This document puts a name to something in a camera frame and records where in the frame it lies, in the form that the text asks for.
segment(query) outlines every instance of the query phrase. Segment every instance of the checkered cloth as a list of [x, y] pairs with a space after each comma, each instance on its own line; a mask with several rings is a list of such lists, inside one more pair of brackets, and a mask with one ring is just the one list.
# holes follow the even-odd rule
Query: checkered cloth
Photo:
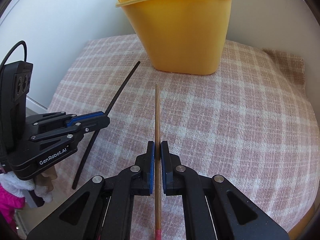
[[[161, 139], [199, 174], [222, 174], [289, 231], [311, 207], [320, 176], [319, 132], [297, 56], [226, 41], [216, 73], [157, 71], [136, 35], [89, 41], [61, 81], [50, 112], [105, 111], [135, 63], [141, 64], [110, 112], [82, 172], [110, 177], [154, 140], [155, 84]], [[56, 165], [66, 195], [91, 134]], [[181, 197], [163, 197], [163, 239], [185, 239]], [[131, 239], [153, 239], [154, 197], [136, 197]]]

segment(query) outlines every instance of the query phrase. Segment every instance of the camera lens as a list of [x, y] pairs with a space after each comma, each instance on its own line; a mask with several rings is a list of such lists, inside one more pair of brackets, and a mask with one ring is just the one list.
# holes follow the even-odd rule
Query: camera lens
[[24, 76], [23, 78], [23, 84], [22, 84], [22, 90], [25, 91], [26, 87], [27, 87], [27, 84], [28, 84], [28, 79], [27, 79], [27, 76]]
[[21, 90], [21, 77], [19, 78], [19, 80], [18, 80], [18, 85], [17, 85], [17, 94], [19, 94], [20, 93], [20, 90]]

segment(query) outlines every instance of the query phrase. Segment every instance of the wooden chopstick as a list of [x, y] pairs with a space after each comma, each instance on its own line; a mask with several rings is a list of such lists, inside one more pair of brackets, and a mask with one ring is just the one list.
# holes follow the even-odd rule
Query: wooden chopstick
[[160, 96], [156, 85], [156, 116], [155, 116], [155, 224], [156, 240], [161, 240], [161, 155], [160, 155]]

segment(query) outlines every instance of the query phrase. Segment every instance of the pink clothing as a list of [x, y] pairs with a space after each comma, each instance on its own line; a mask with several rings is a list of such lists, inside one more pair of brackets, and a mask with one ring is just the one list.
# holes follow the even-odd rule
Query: pink clothing
[[8, 222], [14, 232], [17, 232], [16, 223], [13, 220], [14, 210], [23, 208], [25, 205], [25, 198], [16, 197], [7, 192], [0, 185], [0, 212], [4, 219]]

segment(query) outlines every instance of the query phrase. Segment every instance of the red chopstick tip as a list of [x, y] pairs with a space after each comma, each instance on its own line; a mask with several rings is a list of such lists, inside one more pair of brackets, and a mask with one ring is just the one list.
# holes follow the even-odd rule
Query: red chopstick tip
[[161, 240], [161, 229], [156, 229], [156, 240]]

